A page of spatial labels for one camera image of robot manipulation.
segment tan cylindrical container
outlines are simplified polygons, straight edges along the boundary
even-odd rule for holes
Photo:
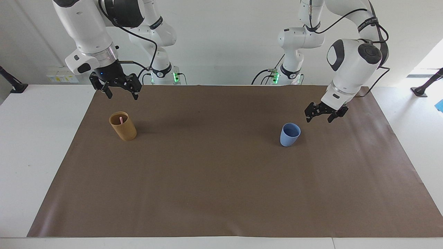
[[[131,141],[137,136],[137,130],[129,115],[125,112],[117,112],[111,115],[109,123],[123,141]]]

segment green indicator light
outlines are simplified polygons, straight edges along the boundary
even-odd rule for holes
[[[179,76],[176,73],[174,73],[174,81],[177,83],[179,82],[179,80],[180,80]]]
[[[279,73],[276,73],[276,75],[274,76],[274,79],[273,79],[273,81],[274,81],[274,84],[278,84],[278,79],[280,78],[280,74]]]

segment table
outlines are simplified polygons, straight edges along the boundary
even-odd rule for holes
[[[11,95],[0,106],[0,248],[73,247],[149,242],[152,248],[170,243],[171,248],[203,247],[205,243],[233,248],[351,248],[358,245],[381,247],[402,243],[441,248],[442,239],[6,239],[25,237],[55,173],[69,148],[94,94],[90,86],[30,86],[24,94]],[[443,119],[427,99],[415,98],[408,89],[376,88],[373,91],[394,132],[405,148],[440,212],[443,211]]]

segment black pole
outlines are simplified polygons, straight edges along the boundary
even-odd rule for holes
[[[3,67],[0,66],[0,74],[12,85],[11,93],[23,93],[28,84],[23,84],[14,76],[10,75]]]
[[[443,68],[438,71],[434,76],[432,76],[423,86],[421,87],[412,87],[412,92],[417,97],[427,97],[427,95],[424,93],[428,87],[432,85],[432,83],[436,82],[437,80],[441,79],[443,77]]]

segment light blue plastic cup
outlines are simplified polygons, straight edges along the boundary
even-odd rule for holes
[[[302,134],[300,127],[293,123],[287,123],[283,126],[280,135],[280,143],[284,147],[292,146]]]

